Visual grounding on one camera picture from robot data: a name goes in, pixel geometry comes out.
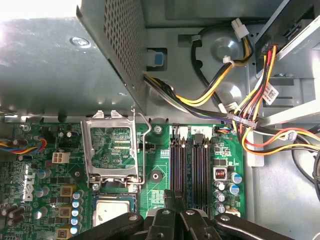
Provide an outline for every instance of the metal bracket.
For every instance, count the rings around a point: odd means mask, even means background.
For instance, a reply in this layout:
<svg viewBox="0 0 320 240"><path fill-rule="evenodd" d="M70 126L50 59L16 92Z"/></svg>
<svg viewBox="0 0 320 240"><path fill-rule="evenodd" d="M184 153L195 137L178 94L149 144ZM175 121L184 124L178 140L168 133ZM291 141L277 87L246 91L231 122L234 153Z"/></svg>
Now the metal bracket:
<svg viewBox="0 0 320 240"><path fill-rule="evenodd" d="M144 133L145 136L151 130L150 124L148 124L149 130ZM131 136L131 147L129 150L130 156L134 159L134 167L124 168L124 169L106 169L98 168L93 166L92 158L95 155L95 150L92 146L91 141L91 128L129 128ZM139 169L138 169L138 153L137 153L137 133L136 133L136 112L133 110L133 120L122 116L115 110L111 111L111 117L106 117L104 113L99 110L90 120L81 121L82 130L82 140L83 140L83 150L84 150L84 160L85 169L87 174L87 185L90 187L90 183L96 182L95 177L100 176L99 183L107 182L108 179L116 179L118 182L126 183L128 176L136 176L139 179ZM143 163L145 163L145 153L143 153Z"/></svg>

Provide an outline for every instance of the capacitor row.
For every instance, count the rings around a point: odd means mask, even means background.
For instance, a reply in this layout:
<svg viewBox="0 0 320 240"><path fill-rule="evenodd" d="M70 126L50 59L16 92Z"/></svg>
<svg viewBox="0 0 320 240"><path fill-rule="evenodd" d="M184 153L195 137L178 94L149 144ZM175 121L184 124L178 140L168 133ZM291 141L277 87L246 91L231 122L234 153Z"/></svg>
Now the capacitor row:
<svg viewBox="0 0 320 240"><path fill-rule="evenodd" d="M82 228L81 225L81 220L83 219L81 216L81 213L83 212L82 204L84 203L84 200L82 199L83 195L85 192L83 190L76 191L73 193L72 198L72 211L71 211L71 225L72 227L70 228L70 233L72 235L78 234Z"/></svg>
<svg viewBox="0 0 320 240"><path fill-rule="evenodd" d="M1 209L1 216L8 217L7 225L9 227L14 227L23 222L25 220L25 216L23 215L26 211L24 206L19 206L13 204L12 206L5 207Z"/></svg>

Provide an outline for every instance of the cable tie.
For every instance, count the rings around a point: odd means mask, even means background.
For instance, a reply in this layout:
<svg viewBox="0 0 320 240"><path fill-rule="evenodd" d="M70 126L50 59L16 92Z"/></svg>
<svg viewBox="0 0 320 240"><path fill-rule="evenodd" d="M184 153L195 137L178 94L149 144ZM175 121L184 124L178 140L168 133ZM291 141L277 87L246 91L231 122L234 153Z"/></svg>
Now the cable tie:
<svg viewBox="0 0 320 240"><path fill-rule="evenodd" d="M193 36L191 37L191 42L193 43L193 42L198 41L198 40L201 41L201 39L202 39L201 35L199 35L199 34L193 35Z"/></svg>
<svg viewBox="0 0 320 240"><path fill-rule="evenodd" d="M231 63L232 67L235 66L235 62L231 60L230 56L225 55L222 61L224 64Z"/></svg>
<svg viewBox="0 0 320 240"><path fill-rule="evenodd" d="M285 133L284 136L279 137L282 141L294 141L296 140L298 133L295 130L289 130Z"/></svg>

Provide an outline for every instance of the screw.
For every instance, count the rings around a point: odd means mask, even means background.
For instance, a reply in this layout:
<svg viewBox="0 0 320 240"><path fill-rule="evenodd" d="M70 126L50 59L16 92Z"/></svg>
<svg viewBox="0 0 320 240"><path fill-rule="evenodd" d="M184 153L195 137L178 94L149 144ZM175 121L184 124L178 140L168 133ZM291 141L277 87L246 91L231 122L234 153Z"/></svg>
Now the screw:
<svg viewBox="0 0 320 240"><path fill-rule="evenodd" d="M22 125L22 131L29 132L31 130L31 127L29 125Z"/></svg>
<svg viewBox="0 0 320 240"><path fill-rule="evenodd" d="M133 184L132 185L132 192L138 192L138 185L136 185L136 184Z"/></svg>
<svg viewBox="0 0 320 240"><path fill-rule="evenodd" d="M70 43L83 49L91 47L91 43L88 40L77 36L70 38Z"/></svg>
<svg viewBox="0 0 320 240"><path fill-rule="evenodd" d="M133 215L133 216L129 217L130 221L135 221L137 219L138 219L138 217L136 215Z"/></svg>
<svg viewBox="0 0 320 240"><path fill-rule="evenodd" d="M170 213L170 211L168 209L163 210L162 214L164 215L168 215Z"/></svg>
<svg viewBox="0 0 320 240"><path fill-rule="evenodd" d="M92 185L92 190L93 190L94 192L98 192L98 191L100 190L100 185L99 185L98 183L94 183L94 184Z"/></svg>
<svg viewBox="0 0 320 240"><path fill-rule="evenodd" d="M229 220L230 220L230 217L225 216L225 215L222 215L222 216L220 217L220 219L221 219L222 221L229 221Z"/></svg>
<svg viewBox="0 0 320 240"><path fill-rule="evenodd" d="M160 133L162 133L162 127L161 126L155 126L154 128L153 128L153 131L154 131L154 133L156 133L156 134L160 134Z"/></svg>
<svg viewBox="0 0 320 240"><path fill-rule="evenodd" d="M187 210L187 211L186 211L186 214L188 214L188 215L193 215L193 214L195 214L195 211L193 211L193 210Z"/></svg>

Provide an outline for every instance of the orange wire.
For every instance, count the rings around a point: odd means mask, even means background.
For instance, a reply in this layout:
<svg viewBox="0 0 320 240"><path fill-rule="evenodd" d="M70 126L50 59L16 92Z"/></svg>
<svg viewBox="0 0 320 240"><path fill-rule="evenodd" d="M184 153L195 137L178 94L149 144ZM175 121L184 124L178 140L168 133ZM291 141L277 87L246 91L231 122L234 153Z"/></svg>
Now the orange wire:
<svg viewBox="0 0 320 240"><path fill-rule="evenodd" d="M285 128L285 129L282 129L281 131L279 131L276 135L274 135L273 137L271 137L268 141L264 142L264 143L261 143L261 144L254 144L254 143L251 143L251 142L246 142L246 144L249 144L253 147L264 147L270 143L272 143L274 140L277 139L277 137L282 134L282 133L285 133L287 131L290 131L290 130L294 130L294 131L300 131L300 132L305 132L305 133L308 133L308 134L311 134L311 135L314 135L312 132L309 132L308 130L305 130L303 128L299 128L299 127L288 127L288 128Z"/></svg>

